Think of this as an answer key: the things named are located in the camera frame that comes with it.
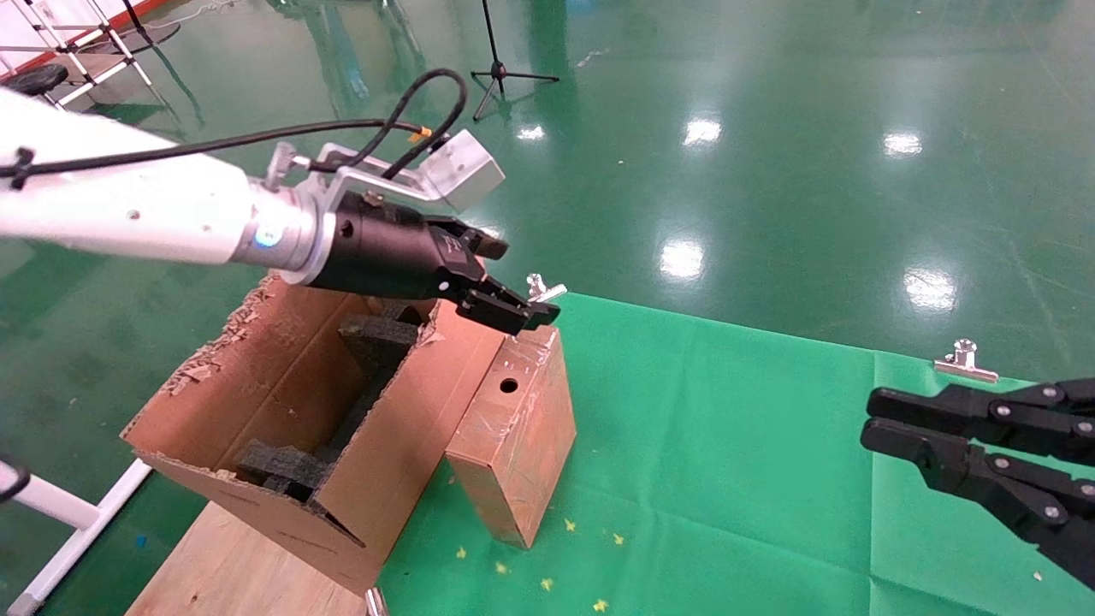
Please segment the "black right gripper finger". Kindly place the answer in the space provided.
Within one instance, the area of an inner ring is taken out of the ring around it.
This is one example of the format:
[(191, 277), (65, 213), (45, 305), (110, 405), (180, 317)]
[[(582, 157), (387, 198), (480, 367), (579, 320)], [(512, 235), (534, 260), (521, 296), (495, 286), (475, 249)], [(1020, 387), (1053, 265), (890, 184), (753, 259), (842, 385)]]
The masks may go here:
[(947, 435), (888, 418), (869, 418), (861, 444), (914, 464), (927, 488), (982, 505), (1088, 589), (1094, 588), (1094, 487), (1067, 472), (988, 453)]
[(950, 383), (931, 397), (876, 388), (866, 405), (872, 418), (1079, 465), (1094, 464), (1092, 409), (1091, 377), (1004, 393)]

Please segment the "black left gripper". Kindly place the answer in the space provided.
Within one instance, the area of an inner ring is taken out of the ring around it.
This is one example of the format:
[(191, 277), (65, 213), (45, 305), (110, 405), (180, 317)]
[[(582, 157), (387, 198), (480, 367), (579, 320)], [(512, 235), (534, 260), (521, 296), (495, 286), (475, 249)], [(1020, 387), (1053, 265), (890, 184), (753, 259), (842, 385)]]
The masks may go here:
[(505, 335), (552, 326), (560, 305), (525, 299), (486, 277), (508, 242), (451, 216), (424, 216), (403, 205), (369, 204), (345, 191), (334, 210), (328, 257), (310, 287), (355, 295), (457, 301), (457, 313)]

